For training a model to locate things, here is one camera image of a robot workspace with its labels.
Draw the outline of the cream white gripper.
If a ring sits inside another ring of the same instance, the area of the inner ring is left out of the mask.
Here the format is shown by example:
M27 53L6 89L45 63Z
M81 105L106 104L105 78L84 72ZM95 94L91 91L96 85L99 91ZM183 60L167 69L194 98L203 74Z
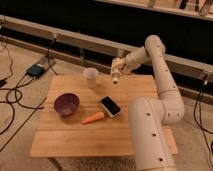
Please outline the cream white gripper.
M125 58L114 58L111 63L111 74L118 72L120 75L126 75L128 73L126 69Z

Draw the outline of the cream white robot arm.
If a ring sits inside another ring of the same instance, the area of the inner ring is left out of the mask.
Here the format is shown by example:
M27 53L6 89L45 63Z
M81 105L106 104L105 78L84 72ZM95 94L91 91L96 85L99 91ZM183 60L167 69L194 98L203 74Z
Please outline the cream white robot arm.
M136 169L138 171L177 171L174 158L163 132L164 125L179 122L185 112L180 91L164 59L165 46L157 35L150 35L145 44L125 57L112 60L111 76L119 78L152 62L158 97L139 97L128 107Z

